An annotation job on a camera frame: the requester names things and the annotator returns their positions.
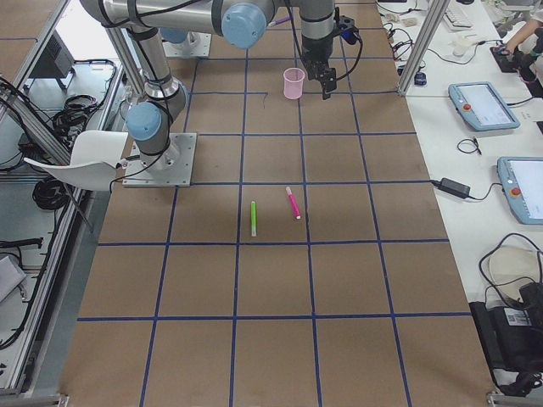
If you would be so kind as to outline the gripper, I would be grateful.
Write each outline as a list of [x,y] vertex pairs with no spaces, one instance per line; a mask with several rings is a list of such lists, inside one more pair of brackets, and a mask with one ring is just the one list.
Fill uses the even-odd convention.
[[316,80],[322,85],[322,99],[330,98],[330,92],[337,89],[337,73],[329,66],[332,50],[303,51],[303,65],[310,81]]

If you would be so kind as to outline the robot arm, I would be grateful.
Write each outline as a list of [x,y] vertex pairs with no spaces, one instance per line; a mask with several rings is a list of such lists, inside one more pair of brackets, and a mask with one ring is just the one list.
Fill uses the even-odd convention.
[[337,87],[336,71],[328,63],[339,34],[332,1],[84,1],[82,6],[104,28],[125,28],[135,48],[147,104],[162,120],[153,135],[129,132],[142,164],[151,170],[168,169],[177,161],[180,153],[171,144],[170,128],[188,99],[167,62],[164,29],[216,34],[234,47],[249,49],[279,8],[296,8],[301,22],[298,54],[308,78],[320,82],[323,98]]

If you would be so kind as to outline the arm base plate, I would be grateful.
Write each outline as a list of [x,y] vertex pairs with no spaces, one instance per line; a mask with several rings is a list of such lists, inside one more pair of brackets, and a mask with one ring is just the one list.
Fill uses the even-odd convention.
[[133,142],[131,155],[140,158],[128,163],[122,184],[125,187],[189,187],[196,144],[196,133],[171,133],[170,146],[148,169],[146,164],[151,164],[154,158],[141,154]]
[[211,34],[161,28],[163,48],[169,59],[207,59]]

